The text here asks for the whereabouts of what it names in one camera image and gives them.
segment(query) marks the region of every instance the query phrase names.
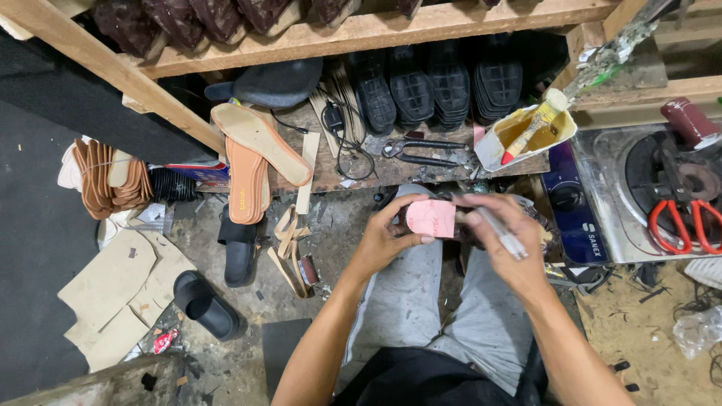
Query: black sandal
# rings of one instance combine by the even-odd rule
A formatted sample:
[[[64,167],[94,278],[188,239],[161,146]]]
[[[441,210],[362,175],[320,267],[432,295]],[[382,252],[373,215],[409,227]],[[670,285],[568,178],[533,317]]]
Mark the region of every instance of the black sandal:
[[[175,305],[219,341],[228,341],[238,332],[238,314],[198,272],[185,271],[178,275],[173,295]]]
[[[256,253],[256,224],[236,224],[223,207],[218,242],[226,246],[226,266],[223,279],[229,288],[244,286],[253,274]]]

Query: pink paper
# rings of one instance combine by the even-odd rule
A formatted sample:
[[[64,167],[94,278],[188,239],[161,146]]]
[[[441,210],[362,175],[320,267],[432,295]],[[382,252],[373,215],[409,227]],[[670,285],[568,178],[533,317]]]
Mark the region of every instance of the pink paper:
[[[481,141],[482,138],[484,138],[484,135],[486,135],[486,133],[487,133],[487,130],[475,121],[474,122],[474,146],[476,146],[477,142]]]
[[[414,233],[451,238],[455,214],[456,205],[446,200],[413,202],[406,210],[406,225]]]

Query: paint brush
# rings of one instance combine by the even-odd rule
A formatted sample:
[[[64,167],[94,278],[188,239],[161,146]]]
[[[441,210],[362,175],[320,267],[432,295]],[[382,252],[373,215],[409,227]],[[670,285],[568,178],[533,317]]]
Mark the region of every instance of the paint brush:
[[[501,157],[501,164],[506,165],[511,162],[519,152],[524,149],[534,134],[546,126],[551,125],[552,121],[564,110],[567,109],[568,99],[560,90],[553,87],[549,88],[544,94],[544,101],[534,111],[531,123],[526,127],[519,137],[509,145]]]

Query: charger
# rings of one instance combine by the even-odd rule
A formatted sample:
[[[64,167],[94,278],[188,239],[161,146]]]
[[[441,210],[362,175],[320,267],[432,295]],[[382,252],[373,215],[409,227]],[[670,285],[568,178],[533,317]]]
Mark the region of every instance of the charger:
[[[330,100],[326,100],[326,108],[323,110],[323,120],[331,132],[338,133],[339,131],[344,131],[346,128],[344,117],[341,114],[341,108],[335,103],[331,103]]]

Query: black mat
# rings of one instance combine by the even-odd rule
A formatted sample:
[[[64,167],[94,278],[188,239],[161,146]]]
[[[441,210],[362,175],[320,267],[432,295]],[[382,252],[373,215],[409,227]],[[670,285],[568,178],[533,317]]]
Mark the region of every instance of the black mat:
[[[87,371],[63,337],[75,323],[58,291],[97,253],[97,221],[57,184],[80,134],[0,102],[0,402]]]
[[[301,341],[311,319],[298,319],[265,323],[261,326],[264,346],[264,366],[266,367],[266,393],[269,402],[276,394],[281,375],[286,368],[298,342]]]

